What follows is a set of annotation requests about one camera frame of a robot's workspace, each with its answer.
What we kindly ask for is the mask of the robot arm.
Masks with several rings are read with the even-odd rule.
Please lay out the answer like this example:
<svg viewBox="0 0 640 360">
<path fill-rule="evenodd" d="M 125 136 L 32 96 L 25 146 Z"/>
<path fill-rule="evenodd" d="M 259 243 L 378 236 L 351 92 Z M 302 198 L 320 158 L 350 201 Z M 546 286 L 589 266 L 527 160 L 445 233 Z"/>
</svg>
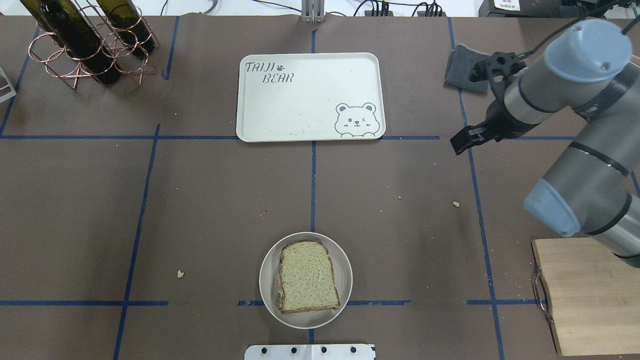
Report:
<svg viewBox="0 0 640 360">
<path fill-rule="evenodd" d="M 582 130 L 526 196 L 523 207 L 557 234 L 584 233 L 627 265 L 639 267 L 639 198 L 622 184 L 639 165 L 639 61 L 630 33 L 603 18 L 577 18 L 533 48 L 495 52 L 470 70 L 494 101 L 486 118 L 451 137 L 460 154 L 489 141 L 518 139 L 564 109 Z"/>
</svg>

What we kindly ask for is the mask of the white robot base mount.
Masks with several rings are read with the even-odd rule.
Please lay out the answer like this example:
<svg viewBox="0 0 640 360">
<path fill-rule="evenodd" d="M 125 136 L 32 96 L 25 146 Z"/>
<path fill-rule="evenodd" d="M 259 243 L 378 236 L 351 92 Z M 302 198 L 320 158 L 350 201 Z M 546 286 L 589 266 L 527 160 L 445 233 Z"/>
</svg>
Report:
<svg viewBox="0 0 640 360">
<path fill-rule="evenodd" d="M 249 346 L 245 360 L 375 360 L 374 344 L 259 344 Z"/>
</svg>

